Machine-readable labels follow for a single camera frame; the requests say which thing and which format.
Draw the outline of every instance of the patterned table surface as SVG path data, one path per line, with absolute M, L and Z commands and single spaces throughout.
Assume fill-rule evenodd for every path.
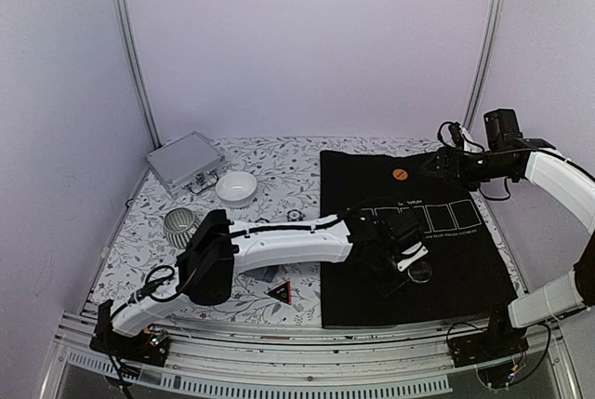
M 301 211 L 305 219 L 319 217 L 319 152 L 322 150 L 405 156 L 434 151 L 439 146 L 435 140 L 384 138 L 256 138 L 215 140 L 213 144 L 226 155 L 225 170 L 249 171 L 258 180 L 255 201 L 246 208 L 229 210 L 230 219 L 270 222 L 287 221 L 287 212 L 292 209 Z M 474 194 L 473 199 L 521 295 L 522 283 L 506 243 L 483 198 Z M 214 190 L 200 196 L 186 194 L 174 200 L 149 172 L 98 277 L 91 296 L 93 302 L 114 299 L 117 303 L 128 299 L 142 286 L 146 273 L 153 267 L 174 264 L 181 250 L 168 244 L 162 226 L 165 214 L 180 206 L 194 210 L 199 218 L 212 209 L 222 208 Z M 254 325 L 320 326 L 319 267 L 319 263 L 287 264 L 271 283 L 237 273 L 227 302 L 215 307 L 190 306 L 175 315 Z M 266 294 L 285 281 L 291 281 L 291 305 Z

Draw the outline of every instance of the white bowl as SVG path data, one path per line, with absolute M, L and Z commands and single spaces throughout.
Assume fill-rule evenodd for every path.
M 231 208 L 248 206 L 257 193 L 257 179 L 244 171 L 233 171 L 223 176 L 215 187 L 221 202 Z

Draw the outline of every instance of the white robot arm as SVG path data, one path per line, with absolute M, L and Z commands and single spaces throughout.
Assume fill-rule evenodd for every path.
M 496 308 L 484 335 L 449 339 L 456 366 L 513 354 L 526 344 L 523 336 L 528 326 L 595 304 L 595 179 L 546 141 L 525 139 L 514 111 L 499 109 L 487 113 L 484 121 L 490 151 L 471 142 L 459 124 L 445 122 L 441 129 L 448 125 L 455 146 L 446 143 L 439 130 L 438 139 L 444 146 L 425 164 L 425 171 L 470 191 L 496 178 L 529 180 L 570 210 L 591 239 L 571 271 Z M 472 357 L 460 355 L 470 353 Z
M 213 210 L 178 257 L 176 267 L 153 270 L 145 285 L 115 312 L 111 301 L 99 306 L 91 347 L 104 352 L 107 337 L 115 355 L 130 353 L 135 340 L 146 342 L 143 329 L 155 321 L 192 304 L 226 301 L 234 273 L 277 264 L 347 261 L 387 296 L 409 280 L 407 269 L 428 253 L 412 211 L 381 219 L 353 208 L 341 216 L 260 224 L 230 221 L 225 210 Z M 156 359 L 157 365 L 164 361 L 161 356 Z M 143 362 L 155 363 L 155 357 Z
M 595 182 L 560 157 L 543 152 L 529 155 L 525 177 L 544 189 L 570 210 L 593 235 L 595 230 Z M 576 272 L 572 269 L 529 295 L 509 305 L 513 327 L 523 328 L 540 323 L 561 313 L 586 307 L 576 287 Z
M 470 191 L 494 178 L 529 180 L 568 208 L 593 234 L 595 179 L 544 140 L 524 139 L 514 111 L 496 110 L 484 118 L 491 151 L 471 142 L 459 124 L 445 122 L 455 146 L 445 143 L 439 132 L 445 146 L 424 165 L 426 173 Z M 341 216 L 263 225 L 231 222 L 224 210 L 214 210 L 178 257 L 176 268 L 168 268 L 168 276 L 146 282 L 115 313 L 110 302 L 100 306 L 97 338 L 91 347 L 103 351 L 107 337 L 114 348 L 124 347 L 120 355 L 126 356 L 126 348 L 134 346 L 135 339 L 146 341 L 142 330 L 156 320 L 190 304 L 226 301 L 234 271 L 294 262 L 349 261 L 369 275 L 386 296 L 407 281 L 407 268 L 426 254 L 423 232 L 411 212 L 379 219 L 354 208 Z M 488 339 L 479 340 L 475 349 L 494 357 L 517 352 L 528 326 L 593 304 L 595 238 L 570 272 L 494 311 Z M 469 343 L 467 337 L 459 339 L 465 341 L 451 339 L 452 344 Z M 141 361 L 156 365 L 165 361 L 163 356 L 157 359 Z

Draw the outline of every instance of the gray cup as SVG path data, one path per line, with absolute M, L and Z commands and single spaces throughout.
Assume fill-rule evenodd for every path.
M 198 225 L 198 218 L 193 211 L 188 208 L 175 208 L 165 215 L 165 239 L 173 247 L 186 248 Z

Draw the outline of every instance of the metal box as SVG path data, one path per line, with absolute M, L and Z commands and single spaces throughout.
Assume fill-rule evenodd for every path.
M 147 155 L 155 177 L 174 199 L 190 190 L 201 190 L 216 177 L 225 156 L 202 134 L 193 131 Z

